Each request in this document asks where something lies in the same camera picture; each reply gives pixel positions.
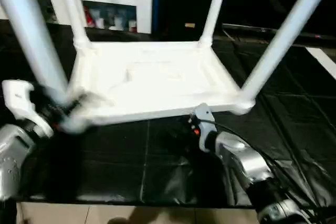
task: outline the black cable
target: black cable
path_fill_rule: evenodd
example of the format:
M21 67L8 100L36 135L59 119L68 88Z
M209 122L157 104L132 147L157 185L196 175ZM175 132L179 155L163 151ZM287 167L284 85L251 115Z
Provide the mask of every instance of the black cable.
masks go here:
M297 198L295 198L295 196L293 194L291 194L289 191L287 191L287 196L289 198L291 198L303 211L305 211L305 213L313 219L321 219L319 217L319 214L317 214L317 205L315 202L313 202L309 196L301 189L301 187L296 183L296 181L285 171L285 169L279 165L279 163L277 163L273 158L271 158L268 154L266 154L264 151L262 151L261 149L251 145L244 137L242 137L241 135L239 135L236 131L230 129L229 127L220 124L220 123L216 123L214 121L211 120L205 120L205 119L198 119L201 122L205 122L205 123L210 123L210 124L214 124L215 126L221 127L223 129L225 129L226 131L237 135L238 137L240 137L243 141L245 141L247 144L250 145L251 148L253 148L255 151L259 152L261 154L261 156L265 159L265 161L268 163L268 166L270 167L271 171L276 174L276 172L274 171L274 169L272 168L271 165L269 165L269 163L272 163L273 166L275 166L278 170L281 171L281 173L290 181L290 183L295 187L295 190L297 191L297 193L299 193L301 196L303 196L304 200L309 204L309 207L312 208L312 210L314 211L315 215L312 215L298 200Z

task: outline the black surface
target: black surface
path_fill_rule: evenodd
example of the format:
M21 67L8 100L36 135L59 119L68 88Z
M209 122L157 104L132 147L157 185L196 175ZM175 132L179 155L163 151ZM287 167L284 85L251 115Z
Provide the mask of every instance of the black surface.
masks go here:
M75 59L67 26L49 26L67 76ZM89 29L92 40L143 41L150 36ZM265 46L214 41L239 85ZM0 22L1 79L35 80L7 22ZM276 159L321 206L336 205L335 81L304 48L291 48L245 115L215 113ZM13 117L0 106L0 122ZM152 206L248 207L234 177L197 149L186 117L93 127L60 135L27 160L19 200Z

